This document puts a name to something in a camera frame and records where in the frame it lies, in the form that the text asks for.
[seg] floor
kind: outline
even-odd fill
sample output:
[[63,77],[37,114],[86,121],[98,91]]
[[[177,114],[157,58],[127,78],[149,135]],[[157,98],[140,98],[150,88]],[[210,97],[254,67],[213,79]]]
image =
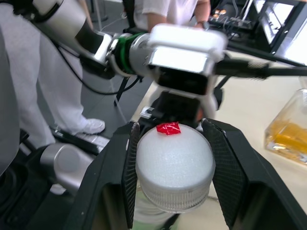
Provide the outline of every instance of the floor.
[[[104,30],[121,33],[124,28],[128,27],[127,21],[121,18],[121,13],[123,10],[122,4],[111,1],[106,1],[105,3],[106,3],[106,12],[108,14],[108,20],[102,22],[102,26],[104,27],[106,25],[109,25],[110,23],[112,24],[110,26],[107,26]],[[101,16],[103,16],[104,12],[103,12],[102,2],[100,9],[101,9]],[[95,22],[96,14],[95,13],[92,14],[91,17],[93,18],[95,29],[99,30],[98,23]],[[112,91],[110,80],[99,78],[95,75],[87,73],[86,71],[83,71],[83,78],[87,83],[95,87],[95,89],[97,90],[105,92]],[[134,81],[134,79],[135,78],[133,77],[131,80],[129,80],[128,84],[131,84]],[[115,91],[119,89],[121,82],[122,82],[121,76],[115,76],[112,79]],[[129,121],[131,119],[132,115],[137,109],[143,96],[146,94],[151,83],[152,83],[151,79],[148,78],[143,79],[142,83],[137,83],[132,89],[123,93],[119,101],[119,105],[126,120]],[[103,132],[103,135],[106,137],[111,137],[111,135],[118,127],[125,124],[123,118],[119,113],[118,107],[115,107],[113,105],[113,101],[114,101],[114,96],[98,95],[86,88],[82,89],[81,102],[82,105],[84,106],[83,115],[87,118],[98,118],[104,120],[106,122],[106,129]],[[54,126],[55,125],[54,120],[51,116],[49,108],[44,100],[44,97],[40,89],[38,89],[38,104],[48,124]]]

